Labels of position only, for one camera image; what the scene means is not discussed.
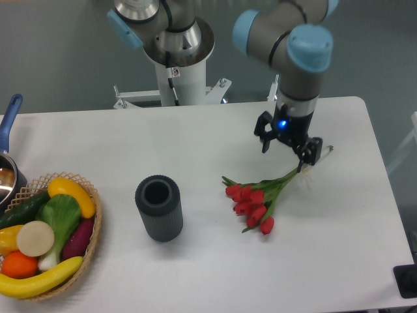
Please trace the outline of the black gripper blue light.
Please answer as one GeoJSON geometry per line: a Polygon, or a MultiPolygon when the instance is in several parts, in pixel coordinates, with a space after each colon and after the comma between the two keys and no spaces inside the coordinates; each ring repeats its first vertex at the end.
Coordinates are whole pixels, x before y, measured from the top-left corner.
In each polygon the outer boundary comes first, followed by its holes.
{"type": "Polygon", "coordinates": [[[278,140],[296,153],[299,158],[298,173],[302,171],[303,166],[314,166],[321,157],[323,139],[309,138],[308,130],[312,117],[313,112],[301,117],[291,116],[286,104],[280,108],[276,106],[273,117],[264,111],[257,118],[253,132],[262,143],[262,153],[269,150],[272,140],[278,140]],[[271,126],[271,130],[266,129],[268,125],[271,126]]]}

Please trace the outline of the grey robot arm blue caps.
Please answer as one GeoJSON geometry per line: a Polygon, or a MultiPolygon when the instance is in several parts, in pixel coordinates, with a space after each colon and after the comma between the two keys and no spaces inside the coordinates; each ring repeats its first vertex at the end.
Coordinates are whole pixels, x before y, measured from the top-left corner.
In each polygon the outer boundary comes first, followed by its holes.
{"type": "MultiPolygon", "coordinates": [[[[308,130],[334,46],[321,22],[337,5],[280,1],[268,13],[243,12],[232,31],[233,44],[243,54],[278,74],[275,111],[260,115],[254,134],[264,150],[272,140],[290,147],[300,166],[314,165],[321,156],[323,141],[308,130]]],[[[214,34],[196,15],[193,1],[116,1],[107,19],[125,45],[143,48],[154,63],[163,106],[209,101],[205,72],[214,34]]]]}

